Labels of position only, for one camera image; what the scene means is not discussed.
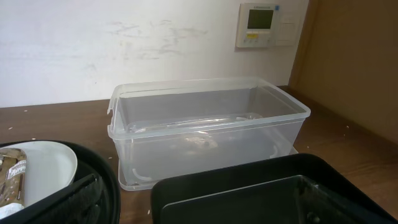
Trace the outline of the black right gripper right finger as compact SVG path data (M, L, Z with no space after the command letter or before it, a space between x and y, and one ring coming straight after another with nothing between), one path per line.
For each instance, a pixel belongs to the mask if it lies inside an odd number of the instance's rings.
M314 181L295 177L299 223L382 224L382 217L347 200Z

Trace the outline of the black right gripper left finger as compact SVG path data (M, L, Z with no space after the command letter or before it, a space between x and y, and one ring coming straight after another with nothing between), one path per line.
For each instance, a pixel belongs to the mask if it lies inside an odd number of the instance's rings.
M24 209L20 223L106 223L104 183L90 174Z

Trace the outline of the white tissue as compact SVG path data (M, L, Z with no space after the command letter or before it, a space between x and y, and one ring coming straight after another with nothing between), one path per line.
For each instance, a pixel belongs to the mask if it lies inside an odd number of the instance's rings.
M0 219L6 218L16 212L24 209L24 206L20 203L10 203L0 207Z

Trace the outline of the brown snack wrapper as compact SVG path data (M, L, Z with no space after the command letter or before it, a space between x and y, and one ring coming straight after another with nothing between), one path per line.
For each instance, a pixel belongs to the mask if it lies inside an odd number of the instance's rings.
M1 207L16 203L24 206L27 155L22 149L1 149Z

